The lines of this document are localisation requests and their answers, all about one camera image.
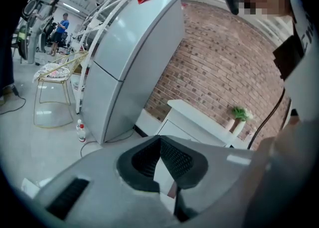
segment floor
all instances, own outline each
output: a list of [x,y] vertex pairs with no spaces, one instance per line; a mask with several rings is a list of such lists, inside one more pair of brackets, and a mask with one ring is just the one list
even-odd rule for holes
[[[34,73],[39,69],[34,64],[25,61],[20,64],[20,58],[15,52],[13,58],[15,85],[26,104],[18,111],[0,115],[0,163],[8,181],[15,187],[21,188],[24,178],[32,182],[52,178],[80,159],[79,142],[76,134],[76,123],[82,119],[81,114],[75,113],[74,96],[68,83],[71,98],[71,115],[73,122],[55,129],[44,129],[33,124],[34,96],[37,83],[32,83]],[[41,101],[63,101],[62,86],[44,84]],[[0,106],[0,113],[22,105],[23,100],[13,94],[6,97],[6,103]],[[59,125],[71,120],[66,106],[59,103],[39,104],[35,108],[35,121],[43,125]],[[121,135],[118,139],[126,138],[131,132]],[[139,138],[135,131],[125,141]],[[94,141],[87,133],[87,142]],[[107,147],[98,143],[88,144],[82,151],[83,155]]]

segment brick wall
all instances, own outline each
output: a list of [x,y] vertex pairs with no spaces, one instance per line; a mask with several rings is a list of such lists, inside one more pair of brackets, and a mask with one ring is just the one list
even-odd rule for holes
[[[185,38],[145,108],[162,121],[170,110],[167,101],[183,99],[225,126],[232,107],[241,105],[254,114],[239,135],[244,139],[268,116],[282,93],[283,81],[273,63],[275,47],[229,12],[196,2],[184,5]],[[288,101],[285,97],[261,130],[254,149],[262,138],[276,135]]]

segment gold metal chair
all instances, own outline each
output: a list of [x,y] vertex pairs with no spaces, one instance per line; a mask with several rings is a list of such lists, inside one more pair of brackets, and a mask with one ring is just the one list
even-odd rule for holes
[[[33,124],[37,127],[40,128],[46,128],[46,129],[53,129],[53,128],[58,128],[58,127],[62,127],[65,126],[67,124],[70,124],[73,122],[73,117],[70,111],[70,105],[71,105],[71,101],[70,101],[70,96],[69,96],[69,92],[68,92],[68,87],[67,87],[67,81],[70,79],[71,75],[73,74],[74,70],[78,67],[78,65],[81,63],[81,61],[87,56],[88,52],[87,51],[80,51],[80,52],[76,52],[76,53],[72,53],[70,55],[65,55],[62,56],[61,58],[56,59],[55,61],[53,61],[52,63],[56,63],[57,61],[63,60],[63,63],[56,67],[55,69],[52,69],[46,73],[43,73],[41,75],[39,75],[36,80],[38,81],[37,84],[37,88],[36,88],[36,93],[35,93],[35,98],[34,98],[34,108],[33,108]],[[49,75],[50,73],[57,71],[59,68],[62,67],[67,67],[69,70],[69,73],[67,76],[63,77],[63,78],[54,78],[54,77],[47,77],[47,75]],[[42,125],[36,125],[35,124],[35,103],[36,103],[36,96],[37,96],[37,92],[38,92],[38,88],[40,83],[42,82],[41,88],[40,88],[40,96],[39,96],[39,103],[43,104],[43,103],[61,103],[61,104],[66,104],[68,106],[68,110],[71,116],[71,121],[62,125],[58,125],[58,126],[54,126],[54,127],[47,127],[47,126],[42,126]],[[48,82],[48,83],[58,83],[58,84],[62,84],[62,88],[63,88],[63,93],[65,96],[65,100],[66,102],[58,102],[58,101],[43,101],[41,102],[41,93],[42,93],[42,88],[43,88],[43,84],[44,82]]]

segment refrigerator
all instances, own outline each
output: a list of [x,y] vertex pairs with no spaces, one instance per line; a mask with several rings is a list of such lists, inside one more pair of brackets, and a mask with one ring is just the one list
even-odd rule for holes
[[180,0],[130,1],[105,34],[83,96],[86,127],[100,143],[131,130],[184,37]]

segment fluorescent tube light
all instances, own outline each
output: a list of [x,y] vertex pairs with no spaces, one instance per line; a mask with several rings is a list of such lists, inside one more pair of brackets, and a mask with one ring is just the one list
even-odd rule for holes
[[75,10],[75,11],[77,11],[77,12],[80,12],[78,9],[76,9],[76,8],[74,8],[74,7],[72,7],[72,6],[70,6],[70,5],[68,5],[68,4],[66,4],[66,3],[63,3],[66,7],[69,7],[70,9],[72,9],[72,10]]

